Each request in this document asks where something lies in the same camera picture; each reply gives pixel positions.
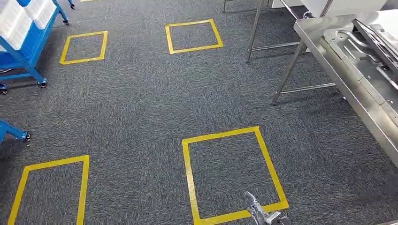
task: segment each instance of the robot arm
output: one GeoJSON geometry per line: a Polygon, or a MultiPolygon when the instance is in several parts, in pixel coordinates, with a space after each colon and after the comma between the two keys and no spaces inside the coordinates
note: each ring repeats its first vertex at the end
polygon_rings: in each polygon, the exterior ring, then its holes
{"type": "Polygon", "coordinates": [[[248,191],[245,192],[245,195],[247,197],[247,203],[249,204],[247,210],[250,212],[256,225],[290,225],[290,221],[284,212],[264,212],[256,197],[248,191]]]}

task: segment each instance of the yellow tape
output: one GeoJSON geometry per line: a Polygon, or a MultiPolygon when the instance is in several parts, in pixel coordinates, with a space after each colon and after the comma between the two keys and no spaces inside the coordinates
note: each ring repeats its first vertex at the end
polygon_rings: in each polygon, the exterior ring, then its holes
{"type": "Polygon", "coordinates": [[[214,20],[213,19],[208,19],[208,20],[202,20],[202,21],[194,21],[194,22],[181,22],[181,23],[173,23],[173,24],[167,24],[165,26],[166,29],[166,39],[167,39],[167,44],[168,44],[168,51],[170,54],[175,54],[175,53],[186,53],[186,52],[192,52],[192,51],[199,51],[199,50],[205,50],[205,49],[211,49],[211,48],[220,48],[223,47],[224,44],[221,41],[220,34],[218,33],[218,30],[215,26],[214,20]],[[186,48],[186,49],[179,49],[179,50],[174,50],[173,49],[173,43],[171,41],[171,35],[170,35],[170,27],[177,27],[177,26],[187,26],[187,25],[195,25],[195,24],[201,24],[201,23],[210,23],[212,26],[215,39],[217,40],[217,44],[215,45],[206,45],[206,46],[201,46],[201,47],[195,47],[195,48],[186,48]]]}
{"type": "Polygon", "coordinates": [[[81,63],[81,62],[103,60],[105,58],[105,50],[107,48],[107,40],[108,40],[108,31],[98,31],[98,32],[93,32],[93,33],[70,35],[70,36],[68,36],[66,38],[65,46],[64,46],[62,54],[61,54],[60,63],[63,64],[63,65],[68,65],[68,64],[73,64],[73,63],[81,63]],[[104,37],[102,39],[101,52],[99,54],[99,57],[65,61],[66,54],[68,52],[68,48],[69,48],[69,44],[70,44],[70,40],[72,38],[80,38],[80,37],[100,35],[100,34],[102,34],[104,37]]]}
{"type": "Polygon", "coordinates": [[[222,137],[228,137],[228,136],[233,136],[233,135],[240,135],[240,134],[246,134],[254,132],[257,138],[257,141],[259,143],[261,152],[264,156],[264,160],[267,164],[267,168],[269,170],[269,173],[271,174],[271,179],[272,182],[274,183],[276,192],[279,197],[279,201],[277,203],[273,203],[270,205],[265,205],[263,206],[263,210],[270,212],[270,211],[275,211],[275,210],[282,210],[286,209],[289,207],[289,204],[287,202],[286,196],[283,192],[282,185],[279,182],[278,176],[276,174],[275,168],[272,164],[271,158],[268,154],[267,147],[265,146],[264,140],[261,136],[260,133],[260,127],[248,127],[248,128],[243,128],[243,129],[237,129],[237,130],[232,130],[228,132],[223,132],[223,133],[218,133],[218,134],[210,134],[210,135],[202,135],[202,136],[197,136],[197,137],[191,137],[191,138],[186,138],[182,140],[182,145],[183,145],[183,155],[184,155],[184,164],[185,164],[185,170],[186,170],[186,175],[187,175],[187,184],[188,184],[188,192],[189,192],[189,199],[191,203],[191,210],[192,210],[192,218],[193,218],[193,223],[195,225],[215,225],[215,224],[220,224],[220,223],[226,223],[229,221],[237,220],[237,219],[242,219],[250,216],[250,213],[247,210],[242,210],[238,212],[233,212],[233,213],[228,213],[220,216],[215,216],[215,217],[210,217],[210,218],[204,218],[201,219],[199,216],[199,209],[198,209],[198,203],[196,200],[196,193],[195,193],[195,184],[193,181],[193,174],[192,174],[192,167],[191,167],[191,159],[190,159],[190,154],[189,154],[189,147],[188,145],[190,143],[195,143],[195,142],[201,142],[201,141],[206,141],[206,140],[212,140],[216,138],[222,138],[222,137]]]}
{"type": "Polygon", "coordinates": [[[77,162],[83,162],[82,183],[80,186],[79,205],[78,205],[78,209],[77,209],[77,219],[76,219],[76,223],[78,225],[82,225],[84,223],[84,208],[85,208],[85,201],[86,201],[88,171],[89,171],[89,163],[90,163],[90,157],[88,155],[60,159],[60,160],[55,160],[55,161],[51,161],[51,162],[45,162],[45,163],[39,163],[39,164],[25,166],[25,168],[23,169],[23,172],[22,172],[21,180],[19,181],[18,189],[16,191],[14,203],[11,208],[11,213],[10,213],[10,217],[8,219],[8,224],[12,225],[15,223],[19,205],[21,204],[23,190],[25,189],[26,181],[28,179],[28,175],[29,175],[30,171],[46,169],[49,167],[66,165],[66,164],[77,163],[77,162]]]}

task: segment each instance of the stainless steel countertop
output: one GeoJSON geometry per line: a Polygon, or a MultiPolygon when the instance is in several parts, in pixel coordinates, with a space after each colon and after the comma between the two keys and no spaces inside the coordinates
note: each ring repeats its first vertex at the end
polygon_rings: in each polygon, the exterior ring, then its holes
{"type": "Polygon", "coordinates": [[[398,21],[398,10],[302,19],[296,21],[294,30],[323,66],[329,77],[340,89],[341,94],[346,97],[395,166],[398,167],[398,126],[388,116],[380,101],[372,97],[363,82],[360,82],[358,75],[355,75],[344,64],[323,37],[324,32],[329,29],[352,30],[353,24],[351,21],[355,18],[366,25],[382,24],[387,31],[394,33],[395,31],[389,30],[389,27],[395,27],[394,21],[398,21]]]}

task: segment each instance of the white container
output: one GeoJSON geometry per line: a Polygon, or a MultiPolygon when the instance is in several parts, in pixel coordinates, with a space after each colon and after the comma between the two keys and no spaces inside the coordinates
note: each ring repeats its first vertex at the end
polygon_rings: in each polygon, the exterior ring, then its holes
{"type": "Polygon", "coordinates": [[[18,20],[24,13],[24,9],[16,0],[0,0],[0,35],[9,38],[15,29],[18,20]]]}
{"type": "Polygon", "coordinates": [[[25,10],[32,20],[37,19],[40,16],[42,8],[46,5],[46,0],[31,0],[25,10]]]}
{"type": "Polygon", "coordinates": [[[30,18],[41,30],[46,28],[56,9],[52,0],[31,0],[25,7],[30,18]]]}
{"type": "Polygon", "coordinates": [[[0,14],[0,35],[12,48],[20,50],[33,21],[16,0],[7,1],[0,14]]]}
{"type": "MultiPolygon", "coordinates": [[[[319,17],[328,0],[301,0],[303,5],[319,17]]],[[[333,0],[326,16],[349,15],[380,11],[387,0],[333,0]]]]}
{"type": "Polygon", "coordinates": [[[41,30],[46,28],[47,24],[50,22],[50,19],[53,16],[56,9],[57,7],[53,3],[53,1],[47,0],[47,3],[43,7],[43,10],[41,11],[39,17],[34,20],[36,26],[41,30]]]}
{"type": "Polygon", "coordinates": [[[33,20],[28,16],[28,14],[24,11],[19,18],[15,29],[11,33],[10,38],[5,38],[5,40],[15,49],[21,49],[22,43],[28,34],[29,29],[31,28],[33,20]]]}

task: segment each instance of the gray carpet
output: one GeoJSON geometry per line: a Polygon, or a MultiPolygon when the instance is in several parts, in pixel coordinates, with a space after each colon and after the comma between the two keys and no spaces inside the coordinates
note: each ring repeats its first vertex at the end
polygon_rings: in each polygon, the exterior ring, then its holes
{"type": "MultiPolygon", "coordinates": [[[[37,65],[48,87],[10,81],[9,94],[0,96],[0,119],[32,133],[29,145],[8,137],[0,146],[2,223],[24,166],[88,154],[87,224],[192,224],[181,140],[252,126],[260,126],[293,224],[398,219],[398,169],[335,89],[282,96],[271,106],[294,48],[256,52],[244,63],[255,1],[230,2],[225,14],[221,0],[98,0],[75,2],[76,11],[61,4],[70,26],[56,21],[37,65]],[[224,47],[169,55],[165,24],[208,18],[224,47]],[[67,36],[103,30],[104,60],[59,64],[67,36]]],[[[265,9],[256,45],[296,41],[293,22],[285,9],[265,9]]],[[[212,44],[210,31],[173,28],[173,43],[212,44]]],[[[95,38],[71,44],[68,59],[98,53],[95,38]]],[[[328,81],[305,55],[288,86],[328,81]]],[[[201,217],[244,209],[244,190],[262,204],[276,201],[251,134],[195,143],[190,150],[201,217]]],[[[73,222],[80,178],[81,164],[32,172],[17,221],[73,222]]]]}

